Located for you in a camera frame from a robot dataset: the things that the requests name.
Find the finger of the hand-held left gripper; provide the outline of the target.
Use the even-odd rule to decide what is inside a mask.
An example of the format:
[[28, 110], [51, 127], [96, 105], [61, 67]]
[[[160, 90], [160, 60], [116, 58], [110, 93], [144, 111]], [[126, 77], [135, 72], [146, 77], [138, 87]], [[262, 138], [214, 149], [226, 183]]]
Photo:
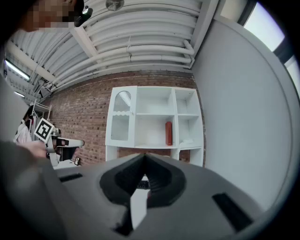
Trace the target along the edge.
[[84, 145], [83, 140], [65, 139], [65, 138], [56, 139], [56, 147], [78, 148], [78, 147], [82, 147], [83, 145]]

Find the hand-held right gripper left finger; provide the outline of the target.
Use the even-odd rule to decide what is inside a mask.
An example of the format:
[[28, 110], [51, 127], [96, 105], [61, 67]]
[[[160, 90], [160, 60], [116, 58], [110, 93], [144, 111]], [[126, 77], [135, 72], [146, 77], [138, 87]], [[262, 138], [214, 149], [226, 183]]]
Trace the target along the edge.
[[129, 206], [130, 198], [144, 175], [144, 155], [132, 154], [107, 161], [99, 184], [110, 202]]

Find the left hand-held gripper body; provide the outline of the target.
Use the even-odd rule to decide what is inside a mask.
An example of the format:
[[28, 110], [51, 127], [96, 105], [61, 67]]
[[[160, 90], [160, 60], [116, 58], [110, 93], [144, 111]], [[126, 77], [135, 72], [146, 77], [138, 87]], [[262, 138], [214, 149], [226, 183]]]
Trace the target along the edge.
[[58, 166], [63, 161], [71, 160], [77, 149], [56, 147], [56, 139], [64, 137], [61, 136], [60, 129], [55, 128], [53, 124], [44, 118], [37, 125], [34, 135], [45, 144], [46, 157], [50, 160], [52, 166]]

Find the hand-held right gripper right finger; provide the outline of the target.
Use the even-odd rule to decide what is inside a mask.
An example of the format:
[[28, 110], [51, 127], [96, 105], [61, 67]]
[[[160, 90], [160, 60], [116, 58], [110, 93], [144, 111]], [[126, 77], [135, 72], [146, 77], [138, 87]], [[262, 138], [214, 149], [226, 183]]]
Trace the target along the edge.
[[184, 172], [172, 165], [170, 160], [163, 160], [154, 155], [145, 155], [145, 175], [150, 186], [147, 208], [160, 208], [172, 205], [186, 188]]

